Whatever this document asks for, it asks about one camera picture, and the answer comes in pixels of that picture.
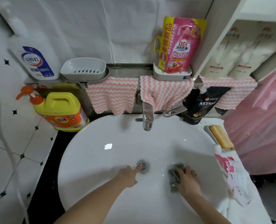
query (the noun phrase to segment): person's left hand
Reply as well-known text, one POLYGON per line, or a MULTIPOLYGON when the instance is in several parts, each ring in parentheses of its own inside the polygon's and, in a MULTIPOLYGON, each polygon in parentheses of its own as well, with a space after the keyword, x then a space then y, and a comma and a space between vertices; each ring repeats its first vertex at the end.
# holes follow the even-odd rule
POLYGON ((142 167, 142 163, 140 163, 133 170, 132 170, 131 166, 122 168, 119 170, 116 178, 118 178, 123 184, 125 184, 126 188, 131 188, 138 183, 136 181, 136 174, 140 171, 141 167, 142 167))

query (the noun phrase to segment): pink shower curtain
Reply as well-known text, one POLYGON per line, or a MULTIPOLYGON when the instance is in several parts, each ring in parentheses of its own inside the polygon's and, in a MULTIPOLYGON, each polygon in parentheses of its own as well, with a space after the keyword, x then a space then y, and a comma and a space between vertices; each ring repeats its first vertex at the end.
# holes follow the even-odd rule
POLYGON ((222 117, 249 174, 276 173, 276 71, 222 117))

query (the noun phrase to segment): blue label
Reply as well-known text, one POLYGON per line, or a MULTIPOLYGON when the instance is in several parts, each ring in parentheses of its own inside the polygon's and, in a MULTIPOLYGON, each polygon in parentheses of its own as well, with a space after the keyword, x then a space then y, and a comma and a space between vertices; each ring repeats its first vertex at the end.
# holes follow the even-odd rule
POLYGON ((31 71, 40 72, 44 77, 54 76, 53 71, 47 61, 37 49, 23 46, 25 52, 22 54, 22 60, 30 65, 31 71))

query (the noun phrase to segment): black countertop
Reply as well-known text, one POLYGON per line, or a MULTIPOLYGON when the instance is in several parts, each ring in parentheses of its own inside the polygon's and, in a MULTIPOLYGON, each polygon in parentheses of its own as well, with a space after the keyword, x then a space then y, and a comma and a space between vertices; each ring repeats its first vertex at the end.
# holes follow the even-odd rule
POLYGON ((53 224, 64 212, 58 194, 58 170, 63 153, 76 135, 58 131, 36 190, 28 207, 30 224, 53 224))

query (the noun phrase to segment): white detergent bottle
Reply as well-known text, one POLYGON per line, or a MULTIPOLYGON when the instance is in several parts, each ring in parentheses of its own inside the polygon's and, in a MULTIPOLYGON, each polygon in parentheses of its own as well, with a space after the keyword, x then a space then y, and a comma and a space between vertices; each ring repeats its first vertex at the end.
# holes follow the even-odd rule
POLYGON ((31 39, 24 23, 17 17, 11 17, 8 9, 7 15, 7 21, 15 33, 9 39, 8 48, 34 78, 58 79, 61 63, 52 47, 31 39))

